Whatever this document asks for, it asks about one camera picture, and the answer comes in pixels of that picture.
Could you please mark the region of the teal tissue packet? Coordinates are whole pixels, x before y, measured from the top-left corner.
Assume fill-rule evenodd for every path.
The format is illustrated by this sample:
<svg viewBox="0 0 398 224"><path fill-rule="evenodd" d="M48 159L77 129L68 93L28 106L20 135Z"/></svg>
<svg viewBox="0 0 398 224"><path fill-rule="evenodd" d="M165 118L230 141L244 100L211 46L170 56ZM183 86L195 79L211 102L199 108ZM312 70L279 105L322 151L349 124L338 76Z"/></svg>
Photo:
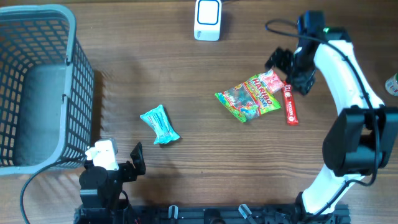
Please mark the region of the teal tissue packet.
<svg viewBox="0 0 398 224"><path fill-rule="evenodd" d="M170 141L180 139L180 135L173 129L163 105L140 115L140 119L155 132L154 144L168 144Z"/></svg>

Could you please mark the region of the green lid small jar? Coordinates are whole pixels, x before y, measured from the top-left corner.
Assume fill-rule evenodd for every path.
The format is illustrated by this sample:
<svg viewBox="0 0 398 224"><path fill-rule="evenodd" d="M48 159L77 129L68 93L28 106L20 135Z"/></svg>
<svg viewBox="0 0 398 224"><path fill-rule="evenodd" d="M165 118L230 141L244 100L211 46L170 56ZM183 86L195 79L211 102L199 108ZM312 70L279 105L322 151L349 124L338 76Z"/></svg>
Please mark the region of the green lid small jar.
<svg viewBox="0 0 398 224"><path fill-rule="evenodd" d="M390 77L385 82L386 91L392 96L398 96L398 83L397 83L398 73Z"/></svg>

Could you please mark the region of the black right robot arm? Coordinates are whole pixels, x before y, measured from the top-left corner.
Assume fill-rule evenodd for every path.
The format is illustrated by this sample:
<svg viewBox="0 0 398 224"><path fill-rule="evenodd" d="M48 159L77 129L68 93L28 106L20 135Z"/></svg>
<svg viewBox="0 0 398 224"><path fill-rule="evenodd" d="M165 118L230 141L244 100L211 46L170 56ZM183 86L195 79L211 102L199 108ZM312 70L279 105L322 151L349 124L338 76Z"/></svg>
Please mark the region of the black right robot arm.
<svg viewBox="0 0 398 224"><path fill-rule="evenodd" d="M291 223L339 223L336 204L353 185L376 180L397 137L397 108L387 107L356 61L351 38L342 27L328 27L320 11L307 11L293 23L295 51L276 49L265 64L278 68L286 82L306 95L321 72L332 94L337 119L326 135L324 165L293 204L273 210Z"/></svg>

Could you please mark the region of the red Nescafe stick sachet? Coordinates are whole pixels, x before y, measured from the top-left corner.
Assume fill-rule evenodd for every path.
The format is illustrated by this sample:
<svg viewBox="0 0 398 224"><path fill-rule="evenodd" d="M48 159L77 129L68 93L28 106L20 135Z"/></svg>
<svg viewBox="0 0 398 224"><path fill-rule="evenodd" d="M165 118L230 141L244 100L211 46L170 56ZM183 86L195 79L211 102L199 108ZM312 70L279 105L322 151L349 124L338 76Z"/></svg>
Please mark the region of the red Nescafe stick sachet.
<svg viewBox="0 0 398 224"><path fill-rule="evenodd" d="M295 108L294 96L293 96L293 88L292 85L288 84L286 81L283 81L284 87L282 88L282 93L284 97L285 103L285 112L287 116L287 124L290 126L296 126L299 124L297 112Z"/></svg>

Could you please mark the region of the red white snack packet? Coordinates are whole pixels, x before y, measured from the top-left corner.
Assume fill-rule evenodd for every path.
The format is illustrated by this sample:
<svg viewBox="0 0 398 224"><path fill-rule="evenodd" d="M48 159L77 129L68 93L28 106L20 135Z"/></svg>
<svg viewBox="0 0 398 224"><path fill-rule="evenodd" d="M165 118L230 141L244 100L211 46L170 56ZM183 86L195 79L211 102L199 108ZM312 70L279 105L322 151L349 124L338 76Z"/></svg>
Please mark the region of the red white snack packet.
<svg viewBox="0 0 398 224"><path fill-rule="evenodd" d="M284 87L284 83L272 69L265 73L261 73L259 78L264 82L265 87L271 94L274 94Z"/></svg>

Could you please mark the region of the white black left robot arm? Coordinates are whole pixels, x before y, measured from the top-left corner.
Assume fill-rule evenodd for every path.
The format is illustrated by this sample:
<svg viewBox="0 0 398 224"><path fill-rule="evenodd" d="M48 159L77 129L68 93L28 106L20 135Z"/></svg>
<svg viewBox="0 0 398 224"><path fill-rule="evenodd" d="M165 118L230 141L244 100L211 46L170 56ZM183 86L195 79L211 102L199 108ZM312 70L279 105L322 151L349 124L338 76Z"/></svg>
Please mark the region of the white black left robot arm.
<svg viewBox="0 0 398 224"><path fill-rule="evenodd" d="M140 223L123 184L134 182L146 173L139 142L130 153L131 160L116 161L114 139L95 142L86 152L85 170L79 177L82 204L75 210L74 223Z"/></svg>

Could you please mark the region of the Haribo gummy candy bag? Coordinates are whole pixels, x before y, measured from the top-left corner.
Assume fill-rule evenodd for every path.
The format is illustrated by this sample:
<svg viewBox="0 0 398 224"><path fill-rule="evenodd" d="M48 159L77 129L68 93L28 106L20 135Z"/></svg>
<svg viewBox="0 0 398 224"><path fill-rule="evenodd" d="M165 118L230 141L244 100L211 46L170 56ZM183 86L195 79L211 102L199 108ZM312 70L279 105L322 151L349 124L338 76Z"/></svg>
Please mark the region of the Haribo gummy candy bag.
<svg viewBox="0 0 398 224"><path fill-rule="evenodd" d="M229 90L215 93L220 103L242 123L281 109L259 76L260 73Z"/></svg>

